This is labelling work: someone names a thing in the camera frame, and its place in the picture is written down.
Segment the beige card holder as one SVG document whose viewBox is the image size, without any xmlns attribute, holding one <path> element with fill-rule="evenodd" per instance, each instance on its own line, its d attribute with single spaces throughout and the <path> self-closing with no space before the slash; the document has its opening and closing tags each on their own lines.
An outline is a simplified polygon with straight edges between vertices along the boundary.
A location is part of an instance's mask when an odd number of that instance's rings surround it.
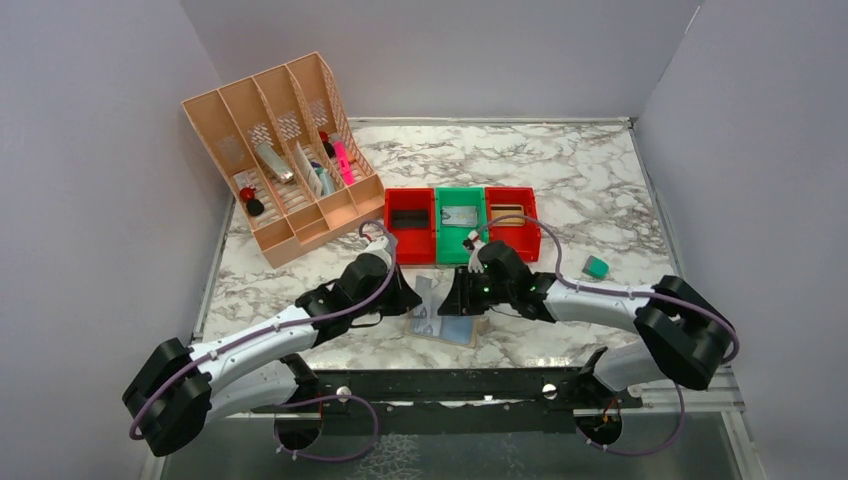
<svg viewBox="0 0 848 480">
<path fill-rule="evenodd" d="M 412 335 L 409 332 L 412 314 L 407 320 L 404 333 L 408 336 L 420 338 L 439 343 L 450 344 L 459 347 L 474 348 L 477 344 L 479 327 L 481 321 L 478 317 L 470 316 L 438 316 L 442 320 L 441 335 L 439 338 Z"/>
</svg>

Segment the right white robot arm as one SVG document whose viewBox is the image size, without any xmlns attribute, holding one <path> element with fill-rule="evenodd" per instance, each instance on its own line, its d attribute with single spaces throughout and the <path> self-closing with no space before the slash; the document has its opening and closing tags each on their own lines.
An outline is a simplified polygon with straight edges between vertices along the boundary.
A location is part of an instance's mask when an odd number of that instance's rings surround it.
<svg viewBox="0 0 848 480">
<path fill-rule="evenodd" d="M 583 367 L 578 385 L 594 395 L 663 379 L 703 391 L 735 346 L 733 327 L 679 277 L 666 275 L 647 287 L 592 286 L 534 272 L 502 241 L 472 249 L 468 265 L 455 269 L 439 315 L 476 316 L 507 304 L 529 320 L 586 322 L 638 335 L 633 343 L 596 351 Z"/>
</svg>

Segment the gold credit card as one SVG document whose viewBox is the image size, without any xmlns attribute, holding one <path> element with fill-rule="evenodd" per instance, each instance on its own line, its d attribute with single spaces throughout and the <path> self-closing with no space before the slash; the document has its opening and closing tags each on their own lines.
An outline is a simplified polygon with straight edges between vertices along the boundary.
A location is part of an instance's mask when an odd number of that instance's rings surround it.
<svg viewBox="0 0 848 480">
<path fill-rule="evenodd" d="M 497 227 L 521 227 L 525 224 L 525 212 L 520 204 L 492 204 L 490 213 L 493 225 Z"/>
</svg>

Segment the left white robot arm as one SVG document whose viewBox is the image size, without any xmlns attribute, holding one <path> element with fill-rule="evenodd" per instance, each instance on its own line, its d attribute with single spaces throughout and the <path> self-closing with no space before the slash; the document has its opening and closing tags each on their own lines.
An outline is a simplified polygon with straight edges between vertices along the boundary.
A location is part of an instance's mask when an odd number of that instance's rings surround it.
<svg viewBox="0 0 848 480">
<path fill-rule="evenodd" d="M 339 278 L 300 295 L 271 318 L 219 340 L 155 347 L 122 395 L 129 436 L 157 457 L 194 440 L 219 418 L 287 404 L 306 377 L 285 358 L 346 334 L 367 315 L 401 316 L 420 305 L 397 262 L 391 233 L 371 240 Z"/>
</svg>

